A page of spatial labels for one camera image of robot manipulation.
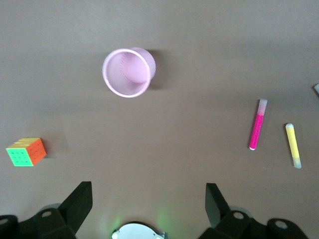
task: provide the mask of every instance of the pink marker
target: pink marker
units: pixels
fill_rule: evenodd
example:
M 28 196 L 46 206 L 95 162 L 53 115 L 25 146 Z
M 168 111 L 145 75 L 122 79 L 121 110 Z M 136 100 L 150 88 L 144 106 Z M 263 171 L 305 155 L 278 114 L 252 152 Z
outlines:
M 261 125 L 263 124 L 266 105 L 267 105 L 267 100 L 260 99 L 258 111 L 257 111 L 257 115 L 256 115 L 256 120 L 255 120 L 255 124 L 254 124 L 254 129 L 253 129 L 253 133 L 251 135 L 250 144 L 249 144 L 249 148 L 251 150 L 255 150 L 257 148 L 259 133 L 261 130 Z

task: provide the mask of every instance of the white circular device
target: white circular device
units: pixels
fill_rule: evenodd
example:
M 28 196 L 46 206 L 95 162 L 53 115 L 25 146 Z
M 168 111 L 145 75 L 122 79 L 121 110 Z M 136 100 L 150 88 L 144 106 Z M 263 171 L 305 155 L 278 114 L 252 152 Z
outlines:
M 165 239 L 151 228 L 138 223 L 129 223 L 112 233 L 112 239 Z

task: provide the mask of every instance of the pink paper cup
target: pink paper cup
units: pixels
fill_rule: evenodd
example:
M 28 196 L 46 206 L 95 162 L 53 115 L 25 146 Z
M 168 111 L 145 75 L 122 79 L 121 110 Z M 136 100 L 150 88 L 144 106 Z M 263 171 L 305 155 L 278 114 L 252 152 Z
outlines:
M 106 85 L 115 94 L 133 98 L 143 94 L 155 75 L 153 56 L 134 47 L 111 52 L 104 60 L 102 74 Z

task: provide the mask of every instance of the yellow highlighter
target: yellow highlighter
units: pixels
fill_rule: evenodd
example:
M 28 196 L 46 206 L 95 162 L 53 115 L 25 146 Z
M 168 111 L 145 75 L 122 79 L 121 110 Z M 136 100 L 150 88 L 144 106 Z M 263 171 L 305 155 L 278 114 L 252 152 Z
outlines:
M 301 161 L 300 161 L 298 145 L 296 141 L 294 125 L 292 123 L 286 124 L 286 131 L 287 131 L 289 146 L 291 150 L 291 155 L 294 161 L 294 167 L 301 168 Z

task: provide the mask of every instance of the puzzle cube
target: puzzle cube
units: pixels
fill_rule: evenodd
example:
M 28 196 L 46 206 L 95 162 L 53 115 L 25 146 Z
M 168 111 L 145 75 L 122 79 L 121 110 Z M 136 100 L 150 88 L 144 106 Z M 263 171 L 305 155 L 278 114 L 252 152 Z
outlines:
M 41 138 L 22 138 L 6 151 L 14 166 L 34 166 L 46 156 Z

